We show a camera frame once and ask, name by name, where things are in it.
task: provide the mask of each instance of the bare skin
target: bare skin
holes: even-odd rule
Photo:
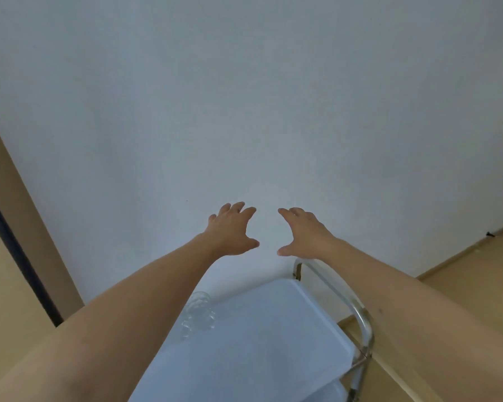
[[[205,232],[78,311],[0,381],[0,402],[130,397],[207,269],[259,246],[254,208],[222,206]],[[440,293],[335,238],[313,213],[279,209],[294,240],[280,256],[320,259],[358,294],[444,401],[503,401],[503,336]]]
[[[334,237],[313,213],[279,209],[294,241],[281,256],[319,259],[444,401],[503,401],[503,336],[422,282]]]

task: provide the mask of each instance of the silver metal handle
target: silver metal handle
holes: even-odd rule
[[[354,377],[350,385],[347,402],[356,402],[359,399],[363,379],[367,371],[367,367],[371,361],[371,355],[374,345],[374,333],[369,319],[363,313],[362,307],[358,301],[352,297],[347,297],[339,291],[330,281],[319,271],[319,266],[314,259],[298,258],[295,261],[293,269],[293,277],[297,280],[302,279],[302,265],[306,265],[324,284],[330,288],[341,301],[348,306],[351,313],[355,316],[360,331],[362,332],[362,344],[359,349],[359,355],[352,360],[352,367],[349,372],[354,372]]]

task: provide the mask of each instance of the person's right hand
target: person's right hand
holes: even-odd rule
[[[330,231],[317,220],[313,213],[299,207],[278,209],[292,230],[293,241],[281,247],[278,255],[294,255],[305,259],[321,259],[325,252],[338,241]]]

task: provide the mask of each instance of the tan floor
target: tan floor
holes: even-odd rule
[[[503,233],[472,248],[422,281],[476,314],[488,326],[503,333]],[[349,322],[343,329],[357,336],[355,322]],[[374,356],[376,362],[380,363],[375,366],[382,365],[386,370],[381,367],[369,370],[361,401],[379,402],[395,395],[395,400],[399,401],[440,402],[441,399],[411,369],[376,325],[375,329]],[[386,371],[391,372],[397,381]],[[398,395],[399,389],[404,395]]]

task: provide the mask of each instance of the black strip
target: black strip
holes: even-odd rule
[[[43,284],[41,283],[41,280],[37,276],[37,273],[34,271],[34,268],[30,263],[30,260],[22,250],[22,247],[16,240],[15,236],[13,235],[13,232],[11,231],[9,225],[7,224],[4,216],[2,216],[1,212],[0,212],[0,238],[2,239],[6,248],[10,252],[13,259],[15,260],[15,263],[19,267],[20,272],[22,272],[22,275],[24,276],[24,278],[27,280],[28,284],[34,291],[35,296],[37,296],[37,299],[39,299],[41,305],[43,306],[43,309],[45,309],[47,315],[49,315],[50,317],[50,320],[52,320],[52,322],[54,323],[54,326],[57,327],[60,324],[62,324],[63,318],[61,317],[60,312],[58,311],[56,305],[48,295],[45,286],[43,286]]]

